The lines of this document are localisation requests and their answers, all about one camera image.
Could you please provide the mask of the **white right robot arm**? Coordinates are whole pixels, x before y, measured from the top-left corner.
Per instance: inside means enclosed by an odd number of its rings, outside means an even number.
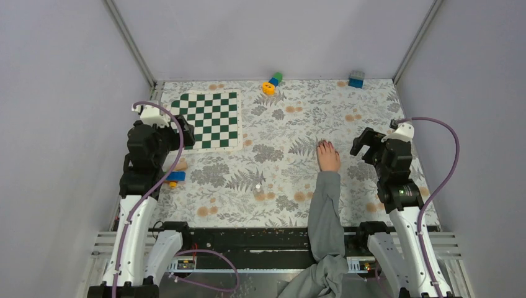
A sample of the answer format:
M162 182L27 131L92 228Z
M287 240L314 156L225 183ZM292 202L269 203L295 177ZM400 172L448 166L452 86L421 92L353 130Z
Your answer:
M399 241L396 246L386 223L368 221L360 223L355 245L374 255L393 297L454 297L431 244L421 192L410 178L413 136L412 125L402 124L390 135L366 128L354 139L350 154L368 147L362 159L375 169L377 194Z

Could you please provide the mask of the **grey sleeved forearm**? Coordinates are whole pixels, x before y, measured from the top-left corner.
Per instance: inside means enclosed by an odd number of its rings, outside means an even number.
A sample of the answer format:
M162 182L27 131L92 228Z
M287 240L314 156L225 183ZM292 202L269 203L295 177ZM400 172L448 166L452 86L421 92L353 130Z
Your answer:
M340 297L345 258L344 229L339 218L341 177L321 171L310 203L308 238L314 264L295 276L279 297Z

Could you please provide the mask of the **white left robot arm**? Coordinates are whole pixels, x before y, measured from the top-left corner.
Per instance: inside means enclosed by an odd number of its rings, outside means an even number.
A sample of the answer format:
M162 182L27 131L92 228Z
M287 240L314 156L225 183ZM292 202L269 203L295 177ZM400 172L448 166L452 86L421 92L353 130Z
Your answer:
M138 120L128 131L115 245L101 284L91 286L88 297L159 297L159 284L172 257L187 254L193 240L184 232L160 232L146 254L149 223L168 176L163 164L169 152L181 154L194 143L194 127L181 115L165 127Z

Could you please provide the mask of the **person's hand with painted nails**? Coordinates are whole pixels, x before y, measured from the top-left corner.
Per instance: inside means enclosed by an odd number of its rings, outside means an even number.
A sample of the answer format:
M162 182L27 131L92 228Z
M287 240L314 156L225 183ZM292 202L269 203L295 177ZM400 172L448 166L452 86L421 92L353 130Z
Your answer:
M334 148L332 142L321 140L317 147L317 159L320 171L338 172L341 168L339 152Z

